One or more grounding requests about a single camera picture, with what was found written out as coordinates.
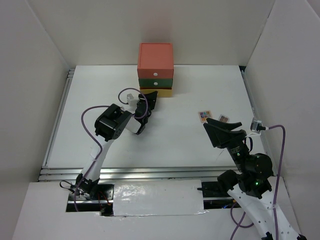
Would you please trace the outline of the pink clear blush case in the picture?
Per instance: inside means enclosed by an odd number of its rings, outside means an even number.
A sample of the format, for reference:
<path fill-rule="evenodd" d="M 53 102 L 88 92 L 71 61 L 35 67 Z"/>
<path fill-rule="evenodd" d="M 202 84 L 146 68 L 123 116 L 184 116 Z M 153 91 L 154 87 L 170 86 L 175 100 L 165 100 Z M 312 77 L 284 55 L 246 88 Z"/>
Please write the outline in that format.
<path fill-rule="evenodd" d="M 221 114 L 221 115 L 219 116 L 218 120 L 219 120 L 220 122 L 223 122 L 223 123 L 228 123 L 229 120 L 230 120 L 230 118 L 227 117 L 227 116 L 225 116 L 225 115 L 223 115 L 223 114 Z"/>

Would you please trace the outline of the yellow bottom drawer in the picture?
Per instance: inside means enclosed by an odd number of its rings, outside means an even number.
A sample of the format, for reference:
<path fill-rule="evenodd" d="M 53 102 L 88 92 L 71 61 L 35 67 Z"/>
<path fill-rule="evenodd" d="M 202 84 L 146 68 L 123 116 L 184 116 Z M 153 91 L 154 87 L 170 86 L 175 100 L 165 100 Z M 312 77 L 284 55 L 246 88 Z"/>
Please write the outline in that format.
<path fill-rule="evenodd" d="M 159 98 L 170 98 L 173 95 L 173 89 L 171 87 L 157 88 L 157 87 L 141 87 L 139 89 L 143 94 L 150 94 L 157 91 Z"/>

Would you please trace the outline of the green drawer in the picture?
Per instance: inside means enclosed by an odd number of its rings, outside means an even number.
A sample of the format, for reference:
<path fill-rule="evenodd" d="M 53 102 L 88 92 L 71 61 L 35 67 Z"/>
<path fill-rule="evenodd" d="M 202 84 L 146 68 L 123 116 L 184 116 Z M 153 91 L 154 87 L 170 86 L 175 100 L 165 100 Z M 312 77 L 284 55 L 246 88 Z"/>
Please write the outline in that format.
<path fill-rule="evenodd" d="M 172 78 L 139 78 L 141 88 L 171 88 L 173 86 Z"/>

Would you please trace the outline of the colourful square eyeshadow palette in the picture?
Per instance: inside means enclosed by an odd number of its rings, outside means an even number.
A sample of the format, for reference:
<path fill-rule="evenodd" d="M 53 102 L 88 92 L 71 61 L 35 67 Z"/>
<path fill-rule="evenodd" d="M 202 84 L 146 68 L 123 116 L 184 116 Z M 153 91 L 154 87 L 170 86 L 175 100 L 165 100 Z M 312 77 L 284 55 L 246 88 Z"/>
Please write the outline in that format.
<path fill-rule="evenodd" d="M 198 116 L 199 116 L 199 119 L 200 119 L 201 123 L 205 123 L 208 118 L 211 119 L 213 117 L 210 110 L 199 111 L 198 112 Z"/>

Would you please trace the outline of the red top drawer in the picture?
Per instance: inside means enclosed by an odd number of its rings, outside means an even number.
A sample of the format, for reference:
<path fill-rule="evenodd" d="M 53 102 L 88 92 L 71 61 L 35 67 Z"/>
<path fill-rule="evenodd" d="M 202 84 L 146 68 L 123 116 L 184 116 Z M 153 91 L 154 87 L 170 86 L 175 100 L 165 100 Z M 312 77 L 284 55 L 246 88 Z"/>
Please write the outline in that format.
<path fill-rule="evenodd" d="M 139 79 L 172 79 L 174 76 L 173 69 L 138 69 Z"/>

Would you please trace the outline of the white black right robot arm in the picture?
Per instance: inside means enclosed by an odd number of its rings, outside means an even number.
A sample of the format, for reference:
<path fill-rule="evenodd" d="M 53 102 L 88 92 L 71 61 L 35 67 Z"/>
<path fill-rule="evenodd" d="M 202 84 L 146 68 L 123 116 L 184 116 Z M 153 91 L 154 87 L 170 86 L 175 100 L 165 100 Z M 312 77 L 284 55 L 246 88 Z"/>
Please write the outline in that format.
<path fill-rule="evenodd" d="M 242 123 L 207 118 L 203 126 L 212 146 L 227 149 L 239 171 L 227 170 L 218 176 L 218 192 L 236 201 L 262 240 L 304 240 L 277 204 L 279 180 L 275 187 L 269 182 L 274 175 L 271 158 L 263 153 L 251 154 L 246 141 L 251 136 L 240 129 Z"/>

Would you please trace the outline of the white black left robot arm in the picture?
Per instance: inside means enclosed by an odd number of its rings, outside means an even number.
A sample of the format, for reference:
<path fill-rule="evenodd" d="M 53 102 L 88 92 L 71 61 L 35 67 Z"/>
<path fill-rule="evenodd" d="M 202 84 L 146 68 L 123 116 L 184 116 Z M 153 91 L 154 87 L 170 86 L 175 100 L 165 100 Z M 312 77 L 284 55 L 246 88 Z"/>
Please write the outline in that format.
<path fill-rule="evenodd" d="M 84 116 L 85 113 L 97 109 L 98 106 L 90 107 L 82 113 L 81 124 L 97 144 L 97 147 L 92 149 L 88 164 L 76 178 L 74 189 L 72 190 L 75 197 L 82 195 L 91 200 L 97 196 L 102 165 L 112 143 L 121 136 L 124 130 L 140 135 L 152 115 L 157 98 L 158 91 L 152 91 L 147 94 L 140 92 L 135 103 L 136 109 L 134 113 L 124 110 L 114 103 L 106 106 L 106 110 L 99 115 L 94 123 L 95 135 L 92 135 L 86 127 Z"/>

